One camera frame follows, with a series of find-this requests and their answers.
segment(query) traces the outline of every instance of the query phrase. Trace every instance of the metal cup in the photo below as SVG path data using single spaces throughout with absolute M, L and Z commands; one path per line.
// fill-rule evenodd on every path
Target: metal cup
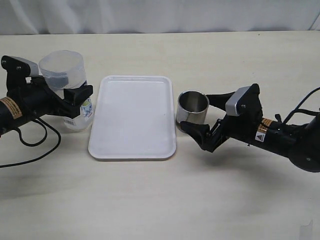
M 194 90 L 181 93 L 178 97 L 178 107 L 175 117 L 178 129 L 181 131 L 180 123 L 182 121 L 204 124 L 208 107 L 209 99 L 205 94 Z

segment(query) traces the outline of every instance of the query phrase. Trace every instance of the white backdrop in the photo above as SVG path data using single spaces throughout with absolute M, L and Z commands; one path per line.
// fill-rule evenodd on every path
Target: white backdrop
M 320 0 L 0 0 L 0 34 L 320 30 Z

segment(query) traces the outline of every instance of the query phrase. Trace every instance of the plastic bottle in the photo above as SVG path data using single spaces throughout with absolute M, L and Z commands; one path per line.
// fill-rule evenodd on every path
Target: plastic bottle
M 63 89 L 76 89 L 87 84 L 84 58 L 75 51 L 59 50 L 45 56 L 39 62 L 39 68 L 49 88 L 64 98 Z M 64 124 L 74 131 L 89 127 L 94 118 L 91 99 L 80 107 L 80 115 L 74 119 L 63 117 Z

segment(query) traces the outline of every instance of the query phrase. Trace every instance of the table surface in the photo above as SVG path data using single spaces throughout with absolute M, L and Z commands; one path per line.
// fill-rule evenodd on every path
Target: table surface
M 319 39 L 316 31 L 0 36 L 0 54 L 39 62 L 56 50 L 80 52 L 94 104 L 108 75 L 170 78 L 175 109 L 185 90 L 220 94 L 258 83 L 264 116 L 273 119 L 319 86 Z M 4 70 L 0 79 L 5 96 Z M 305 108 L 316 111 L 319 99 Z M 223 115 L 211 107 L 206 122 Z M 0 170 L 3 240 L 311 240 L 300 229 L 311 221 L 320 238 L 320 174 L 286 158 L 233 139 L 209 153 L 177 131 L 166 161 L 100 162 L 87 150 L 90 129 L 71 133 L 56 117 L 44 119 L 62 132 L 59 149 Z M 43 135 L 33 123 L 21 129 L 30 142 Z M 39 156 L 56 141 L 51 133 L 30 149 L 9 132 L 0 139 L 1 164 Z

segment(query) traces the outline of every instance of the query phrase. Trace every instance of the white tray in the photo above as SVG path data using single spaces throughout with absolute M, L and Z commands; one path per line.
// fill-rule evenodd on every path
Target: white tray
M 88 146 L 96 159 L 166 159 L 176 151 L 172 84 L 112 75 L 101 84 Z

